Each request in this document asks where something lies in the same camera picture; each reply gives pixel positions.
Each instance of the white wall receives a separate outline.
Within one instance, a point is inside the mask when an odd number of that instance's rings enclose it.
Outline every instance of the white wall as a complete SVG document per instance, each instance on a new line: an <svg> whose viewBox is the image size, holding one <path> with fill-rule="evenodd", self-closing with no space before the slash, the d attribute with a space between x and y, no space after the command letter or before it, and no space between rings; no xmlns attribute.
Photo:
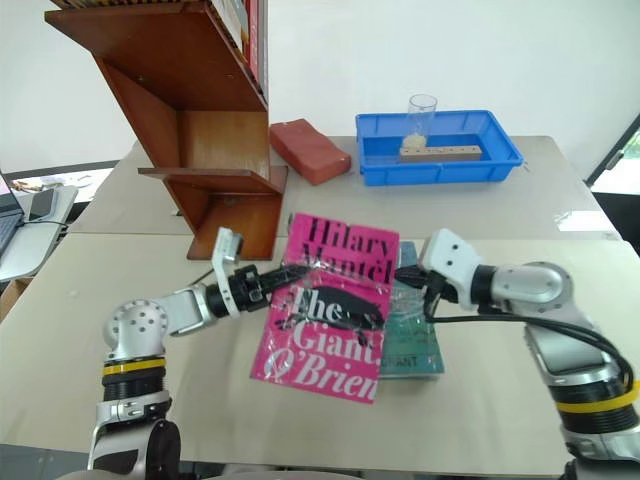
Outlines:
<svg viewBox="0 0 640 480"><path fill-rule="evenodd" d="M91 57L0 0L0 167L113 160L134 137ZM272 121L353 135L354 116L487 108L551 135L586 177L640 112L638 0L269 0Z"/></svg>

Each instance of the wooden bookshelf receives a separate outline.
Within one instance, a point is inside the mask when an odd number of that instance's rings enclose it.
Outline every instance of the wooden bookshelf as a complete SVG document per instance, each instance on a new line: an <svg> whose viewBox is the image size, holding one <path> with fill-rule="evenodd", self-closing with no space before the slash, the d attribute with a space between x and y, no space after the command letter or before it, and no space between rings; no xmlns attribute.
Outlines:
<svg viewBox="0 0 640 480"><path fill-rule="evenodd" d="M89 50L211 256L218 227L244 235L243 258L269 259L285 167L269 163L267 104L208 2L56 10L45 20Z"/></svg>

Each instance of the glass cup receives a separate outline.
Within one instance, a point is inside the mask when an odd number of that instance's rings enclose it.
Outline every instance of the glass cup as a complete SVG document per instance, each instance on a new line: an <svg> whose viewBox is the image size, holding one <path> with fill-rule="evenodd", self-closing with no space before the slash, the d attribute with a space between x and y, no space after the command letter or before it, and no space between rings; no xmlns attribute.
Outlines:
<svg viewBox="0 0 640 480"><path fill-rule="evenodd" d="M427 146L429 131L436 113L438 99L424 93L409 98L409 131L402 141L403 148L420 149Z"/></svg>

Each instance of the blue plastic tray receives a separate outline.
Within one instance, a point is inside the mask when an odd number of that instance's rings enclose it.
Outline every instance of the blue plastic tray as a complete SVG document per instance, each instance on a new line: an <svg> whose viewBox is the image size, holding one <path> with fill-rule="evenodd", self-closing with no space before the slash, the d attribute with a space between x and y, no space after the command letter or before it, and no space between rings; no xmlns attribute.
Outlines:
<svg viewBox="0 0 640 480"><path fill-rule="evenodd" d="M402 139L409 130L406 113L356 116L360 173L368 186L419 183L500 182L522 154L488 110L436 112L429 146L478 145L482 158L443 163L399 163Z"/></svg>

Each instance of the beige table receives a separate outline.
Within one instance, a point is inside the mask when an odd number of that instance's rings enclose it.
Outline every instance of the beige table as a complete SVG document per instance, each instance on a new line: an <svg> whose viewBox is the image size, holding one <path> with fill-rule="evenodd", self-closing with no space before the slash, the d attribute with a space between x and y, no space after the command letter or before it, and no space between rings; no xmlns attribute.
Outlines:
<svg viewBox="0 0 640 480"><path fill-rule="evenodd" d="M408 238L442 227L469 238L615 238L589 189L550 137L513 137L526 163L505 182L365 187L354 137L334 137L353 157L352 171L313 187L290 170L278 236L293 212L380 226ZM284 162L272 152L272 161ZM188 234L164 186L137 174L151 163L139 145L122 160L75 222L82 233Z"/></svg>
<svg viewBox="0 0 640 480"><path fill-rule="evenodd" d="M87 451L102 395L102 323L121 302L171 292L206 270L184 260L189 242L114 234L62 242L0 324L0 443ZM488 263L566 267L580 307L640 365L640 261L628 244L473 243ZM283 246L279 240L276 258ZM250 380L264 318L258 311L166 340L170 418L184 459L557 476L569 458L520 326L438 326L446 374L383 382L367 406Z"/></svg>

